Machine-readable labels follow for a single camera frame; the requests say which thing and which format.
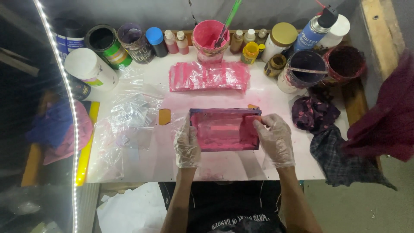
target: yellow paint jar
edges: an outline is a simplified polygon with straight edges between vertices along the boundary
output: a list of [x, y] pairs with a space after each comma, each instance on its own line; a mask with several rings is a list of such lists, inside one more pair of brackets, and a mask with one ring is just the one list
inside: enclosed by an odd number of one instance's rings
[[259, 54], [259, 46], [255, 42], [249, 42], [243, 48], [243, 52], [240, 55], [240, 61], [251, 65], [255, 62], [256, 57]]

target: pink printed plastic bag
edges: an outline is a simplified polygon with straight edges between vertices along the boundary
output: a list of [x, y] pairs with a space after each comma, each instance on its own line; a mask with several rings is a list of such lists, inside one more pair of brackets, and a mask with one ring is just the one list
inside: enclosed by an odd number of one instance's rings
[[169, 71], [170, 92], [239, 89], [245, 93], [249, 79], [248, 66], [238, 61], [217, 64], [179, 62]]

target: hand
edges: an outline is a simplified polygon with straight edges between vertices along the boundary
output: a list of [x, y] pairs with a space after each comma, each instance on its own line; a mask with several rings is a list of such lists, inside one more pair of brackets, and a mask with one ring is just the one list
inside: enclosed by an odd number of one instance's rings
[[291, 130], [286, 122], [277, 114], [262, 117], [262, 122], [270, 127], [267, 130], [258, 120], [253, 121], [260, 144], [265, 153], [272, 159], [276, 168], [294, 166]]
[[179, 168], [197, 167], [200, 162], [201, 149], [197, 142], [197, 129], [190, 126], [190, 119], [185, 118], [184, 125], [174, 139], [176, 164]]

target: gold lid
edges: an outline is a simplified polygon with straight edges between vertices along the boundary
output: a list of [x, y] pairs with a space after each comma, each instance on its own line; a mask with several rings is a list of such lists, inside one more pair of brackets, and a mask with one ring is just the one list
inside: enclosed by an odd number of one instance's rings
[[273, 43], [279, 47], [291, 46], [297, 37], [298, 31], [290, 23], [278, 23], [273, 27], [272, 32], [270, 33], [270, 38]]

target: cloth rag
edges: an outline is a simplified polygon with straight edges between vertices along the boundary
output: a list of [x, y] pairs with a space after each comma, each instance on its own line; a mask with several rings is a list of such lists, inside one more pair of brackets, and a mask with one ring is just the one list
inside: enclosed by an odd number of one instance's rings
[[406, 49], [381, 85], [376, 105], [347, 132], [345, 153], [383, 154], [407, 162], [414, 155], [414, 55]]
[[292, 120], [296, 128], [318, 134], [326, 130], [341, 112], [330, 102], [315, 94], [297, 99], [292, 107]]
[[67, 130], [73, 124], [72, 111], [67, 99], [60, 99], [51, 105], [43, 116], [36, 116], [34, 126], [26, 133], [29, 142], [58, 148], [65, 138]]
[[326, 183], [337, 187], [353, 182], [378, 183], [388, 188], [392, 185], [374, 165], [373, 161], [358, 156], [348, 156], [341, 150], [345, 140], [336, 125], [313, 137], [310, 153], [316, 159], [326, 177]]
[[[89, 142], [89, 139], [92, 136], [93, 125], [92, 121], [89, 118], [88, 112], [86, 111], [83, 104], [75, 100], [75, 109], [76, 109], [76, 119], [78, 123], [78, 151], [83, 149], [86, 144]], [[48, 147], [45, 151], [45, 159], [43, 165], [48, 165], [55, 161], [68, 158], [73, 155], [75, 150], [75, 134], [73, 124], [67, 130], [63, 142], [56, 149], [53, 147]]]

